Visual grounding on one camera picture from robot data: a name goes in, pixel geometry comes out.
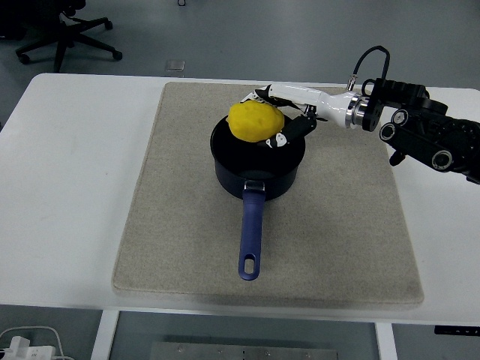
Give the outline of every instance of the pot handle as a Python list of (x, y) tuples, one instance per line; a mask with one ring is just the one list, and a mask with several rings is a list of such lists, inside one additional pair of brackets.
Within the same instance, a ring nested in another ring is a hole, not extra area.
[(266, 198), (265, 185), (261, 181), (247, 180), (242, 198), (243, 219), (241, 224), (238, 274), (240, 278), (252, 281), (258, 278), (260, 274), (263, 204)]

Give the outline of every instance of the charger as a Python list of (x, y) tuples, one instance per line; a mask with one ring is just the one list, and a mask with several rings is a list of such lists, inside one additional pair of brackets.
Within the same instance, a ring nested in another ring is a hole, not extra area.
[(50, 328), (49, 326), (20, 326), (17, 328), (8, 328), (0, 333), (0, 338), (6, 332), (26, 329), (46, 329), (54, 332), (58, 341), (60, 356), (55, 356), (56, 348), (54, 346), (30, 346), (29, 339), (25, 339), (21, 336), (14, 336), (10, 342), (10, 347), (7, 349), (0, 349), (0, 352), (5, 354), (5, 357), (2, 360), (74, 360), (70, 356), (64, 355), (59, 333), (54, 328)]
[(53, 346), (29, 346), (30, 340), (21, 336), (12, 337), (10, 348), (5, 350), (4, 360), (52, 360)]

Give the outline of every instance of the handle hole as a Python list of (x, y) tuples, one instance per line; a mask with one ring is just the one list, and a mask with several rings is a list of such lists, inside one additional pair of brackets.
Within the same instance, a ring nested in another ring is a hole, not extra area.
[(248, 254), (245, 256), (244, 272), (245, 274), (253, 274), (255, 271), (255, 256)]

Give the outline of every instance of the chair base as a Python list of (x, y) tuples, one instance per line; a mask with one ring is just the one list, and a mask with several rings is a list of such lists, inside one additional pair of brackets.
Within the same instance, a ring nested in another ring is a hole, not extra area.
[(28, 51), (44, 47), (53, 43), (57, 44), (57, 50), (55, 54), (55, 62), (53, 64), (53, 71), (56, 73), (60, 72), (60, 67), (62, 66), (63, 58), (65, 57), (65, 50), (67, 47), (73, 47), (74, 42), (79, 42), (90, 47), (96, 47), (98, 49), (110, 51), (112, 57), (115, 60), (122, 59), (122, 53), (115, 49), (113, 46), (102, 43), (98, 40), (95, 40), (89, 36), (82, 34), (82, 32), (94, 28), (95, 26), (105, 25), (105, 29), (110, 30), (113, 28), (113, 24), (106, 17), (95, 20), (82, 20), (77, 18), (72, 18), (72, 20), (77, 21), (77, 24), (66, 25), (65, 22), (61, 21), (58, 27), (58, 31), (55, 34), (47, 35), (42, 39), (20, 47), (15, 51), (18, 56), (19, 61), (22, 64), (28, 64), (30, 58), (27, 53)]

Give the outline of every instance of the white table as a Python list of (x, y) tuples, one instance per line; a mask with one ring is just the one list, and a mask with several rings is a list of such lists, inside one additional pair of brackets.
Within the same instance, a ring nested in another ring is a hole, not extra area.
[[(394, 168), (394, 177), (425, 294), (415, 309), (233, 307), (116, 295), (113, 266), (158, 101), (169, 81), (266, 83), (73, 74), (32, 80), (0, 133), (0, 303), (110, 314), (480, 326), (480, 186), (411, 159)], [(448, 104), (448, 115), (480, 119), (480, 91), (428, 91)], [(389, 114), (386, 109), (383, 122)]]

